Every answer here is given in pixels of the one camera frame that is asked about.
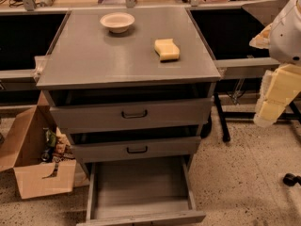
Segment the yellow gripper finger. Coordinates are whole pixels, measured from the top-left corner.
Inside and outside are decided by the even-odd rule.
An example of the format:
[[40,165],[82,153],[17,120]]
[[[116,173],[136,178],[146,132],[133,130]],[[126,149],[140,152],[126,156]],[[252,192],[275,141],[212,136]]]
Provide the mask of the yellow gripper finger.
[[266,26],[258,35],[256,35],[250,42],[249,45],[258,49],[268,49],[270,46],[270,31],[272,25]]
[[260,98],[253,121],[260,127],[275,123],[285,107],[301,92],[301,67],[284,64],[267,70],[261,81]]

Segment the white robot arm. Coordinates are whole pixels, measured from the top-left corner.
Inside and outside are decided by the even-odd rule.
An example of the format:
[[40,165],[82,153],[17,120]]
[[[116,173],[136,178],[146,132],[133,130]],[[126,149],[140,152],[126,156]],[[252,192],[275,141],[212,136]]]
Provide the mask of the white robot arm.
[[253,118],[256,125],[268,127],[301,92],[301,0],[290,0],[249,45],[268,49],[269,56],[279,62],[262,78]]

